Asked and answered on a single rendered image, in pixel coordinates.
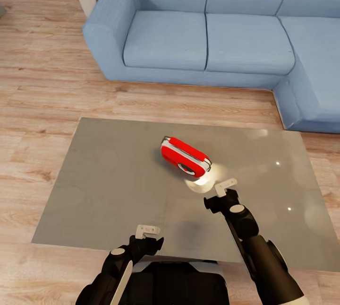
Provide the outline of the radio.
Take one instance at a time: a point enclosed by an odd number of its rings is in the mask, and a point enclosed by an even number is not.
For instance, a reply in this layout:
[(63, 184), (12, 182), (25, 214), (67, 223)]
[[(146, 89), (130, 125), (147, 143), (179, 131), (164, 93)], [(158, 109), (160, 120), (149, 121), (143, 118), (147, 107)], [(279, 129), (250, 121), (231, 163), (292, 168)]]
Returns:
[(174, 137), (164, 138), (161, 145), (162, 156), (184, 172), (194, 177), (210, 172), (211, 161), (205, 153)]

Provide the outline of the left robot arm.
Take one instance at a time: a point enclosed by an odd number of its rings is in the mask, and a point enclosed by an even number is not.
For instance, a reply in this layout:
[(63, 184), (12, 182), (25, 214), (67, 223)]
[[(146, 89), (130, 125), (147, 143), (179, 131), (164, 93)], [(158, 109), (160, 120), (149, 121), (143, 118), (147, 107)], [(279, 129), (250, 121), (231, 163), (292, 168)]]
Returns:
[(136, 235), (129, 238), (129, 245), (122, 245), (110, 251), (101, 273), (94, 282), (87, 285), (75, 305), (118, 305), (132, 273), (133, 266), (144, 255), (155, 256), (164, 242), (148, 238), (145, 234), (159, 235), (159, 227), (138, 225)]

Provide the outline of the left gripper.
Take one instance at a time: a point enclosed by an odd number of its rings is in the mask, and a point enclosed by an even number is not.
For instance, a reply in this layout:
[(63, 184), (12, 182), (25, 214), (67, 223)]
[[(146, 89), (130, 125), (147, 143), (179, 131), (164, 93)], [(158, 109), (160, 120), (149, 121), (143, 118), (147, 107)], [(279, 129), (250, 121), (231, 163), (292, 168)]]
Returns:
[(139, 261), (144, 257), (144, 255), (155, 256), (156, 252), (158, 250), (161, 250), (163, 242), (164, 242), (164, 237), (162, 237), (159, 240), (156, 240), (154, 238), (148, 238), (148, 237), (143, 238), (143, 239), (137, 239), (135, 238), (135, 235), (132, 235), (129, 238), (129, 244), (136, 244), (136, 246), (140, 250)]

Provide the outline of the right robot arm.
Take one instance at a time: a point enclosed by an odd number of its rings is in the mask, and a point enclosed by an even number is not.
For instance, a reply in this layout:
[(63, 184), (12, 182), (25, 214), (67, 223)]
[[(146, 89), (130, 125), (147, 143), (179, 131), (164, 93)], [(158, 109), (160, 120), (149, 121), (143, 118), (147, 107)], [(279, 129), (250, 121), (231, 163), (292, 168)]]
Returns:
[(263, 305), (310, 305), (287, 264), (272, 241), (258, 235), (257, 222), (246, 206), (241, 205), (232, 178), (214, 186), (216, 196), (204, 198), (206, 209), (221, 212), (246, 270), (255, 282)]

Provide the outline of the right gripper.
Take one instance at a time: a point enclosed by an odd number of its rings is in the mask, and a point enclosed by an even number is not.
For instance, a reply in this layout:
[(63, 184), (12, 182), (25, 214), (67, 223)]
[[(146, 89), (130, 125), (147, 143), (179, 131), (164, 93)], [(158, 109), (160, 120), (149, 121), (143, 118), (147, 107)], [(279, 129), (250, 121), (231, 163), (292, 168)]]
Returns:
[(214, 196), (211, 197), (209, 199), (204, 198), (204, 205), (206, 207), (206, 209), (211, 209), (212, 213), (217, 213), (217, 212), (221, 212), (222, 213), (222, 205), (226, 202), (226, 201), (236, 201), (238, 202), (238, 197), (236, 195), (236, 192), (234, 190), (227, 190), (226, 192), (226, 196), (223, 196), (221, 198), (219, 198), (218, 196)]

